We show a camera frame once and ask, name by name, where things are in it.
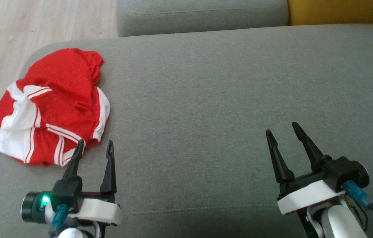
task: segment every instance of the gray couch cushion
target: gray couch cushion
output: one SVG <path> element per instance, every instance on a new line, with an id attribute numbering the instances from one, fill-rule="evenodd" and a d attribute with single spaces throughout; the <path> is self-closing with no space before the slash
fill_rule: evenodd
<path id="1" fill-rule="evenodd" d="M 117 0 L 119 36 L 287 24 L 287 0 Z"/>
<path id="2" fill-rule="evenodd" d="M 303 237 L 282 216 L 265 138 L 271 129 L 290 169 L 310 171 L 291 122 L 333 158 L 361 161 L 373 199 L 373 25 L 268 27 L 65 42 L 104 57 L 100 87 L 111 102 L 100 146 L 79 166 L 97 191 L 114 141 L 124 224 L 109 237 Z M 0 238 L 47 237 L 23 223 L 29 191 L 51 189 L 56 166 L 0 155 Z M 368 234 L 373 237 L 373 214 Z"/>

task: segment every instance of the yellow cushion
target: yellow cushion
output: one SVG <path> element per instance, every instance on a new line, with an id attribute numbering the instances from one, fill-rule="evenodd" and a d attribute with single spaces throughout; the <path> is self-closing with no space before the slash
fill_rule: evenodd
<path id="1" fill-rule="evenodd" d="M 288 0 L 291 25 L 373 23 L 373 0 Z"/>

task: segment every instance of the red and white garment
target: red and white garment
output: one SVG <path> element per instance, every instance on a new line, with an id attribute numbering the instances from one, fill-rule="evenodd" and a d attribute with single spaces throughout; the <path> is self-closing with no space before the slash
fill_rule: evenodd
<path id="1" fill-rule="evenodd" d="M 98 145 L 110 103 L 97 87 L 103 58 L 58 50 L 35 62 L 0 101 L 0 152 L 30 165 L 64 166 L 76 144 Z"/>

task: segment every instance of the blue connector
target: blue connector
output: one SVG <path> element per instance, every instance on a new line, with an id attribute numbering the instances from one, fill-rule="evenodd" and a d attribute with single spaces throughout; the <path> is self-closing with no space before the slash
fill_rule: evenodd
<path id="1" fill-rule="evenodd" d="M 52 221 L 52 227 L 50 228 L 49 235 L 51 237 L 58 237 L 61 230 L 63 229 L 64 222 L 66 221 L 67 214 L 69 213 L 69 206 L 66 204 L 60 204 L 57 207 Z"/>
<path id="2" fill-rule="evenodd" d="M 355 199 L 365 210 L 369 209 L 369 207 L 373 205 L 373 202 L 367 198 L 367 194 L 364 193 L 364 191 L 362 191 L 361 188 L 354 183 L 354 181 L 346 181 L 344 184 L 344 190 L 348 196 Z"/>

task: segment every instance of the stitched seam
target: stitched seam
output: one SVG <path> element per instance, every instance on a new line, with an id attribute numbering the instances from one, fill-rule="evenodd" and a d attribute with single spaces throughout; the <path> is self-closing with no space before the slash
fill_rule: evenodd
<path id="1" fill-rule="evenodd" d="M 135 215 L 135 214 L 157 214 L 167 212 L 182 212 L 182 211 L 198 211 L 198 210 L 216 210 L 216 209 L 230 209 L 230 208 L 253 208 L 253 207 L 268 207 L 268 204 L 249 204 L 249 205 L 229 205 L 229 206 L 215 206 L 215 207 L 199 207 L 199 208 L 179 208 L 179 209 L 168 209 L 168 210 L 155 210 L 155 211 L 142 211 L 142 212 L 126 212 L 123 215 Z"/>
<path id="2" fill-rule="evenodd" d="M 257 209 L 264 206 L 256 206 L 256 207 L 247 207 L 247 208 L 226 208 L 226 209 L 214 209 L 214 210 L 200 210 L 200 211 L 186 211 L 186 212 L 173 212 L 173 213 L 159 213 L 159 214 L 123 214 L 125 218 L 137 218 L 137 217 L 160 217 L 160 216 L 170 216 L 170 215 L 188 215 L 188 214 L 199 214 L 199 213 L 219 213 L 225 211 L 246 211 L 251 209 Z"/>
<path id="3" fill-rule="evenodd" d="M 164 14 L 183 14 L 183 13 L 204 13 L 204 12 L 226 12 L 226 11 L 237 11 L 237 10 L 255 10 L 255 9 L 267 9 L 275 6 L 275 4 L 271 6 L 265 6 L 265 7 L 257 7 L 257 8 L 232 8 L 232 9 L 210 9 L 210 10 L 186 10 L 186 11 L 173 11 L 173 12 L 136 12 L 133 11 L 129 5 L 126 3 L 126 1 L 123 1 L 126 8 L 135 14 L 139 15 L 164 15 Z"/>

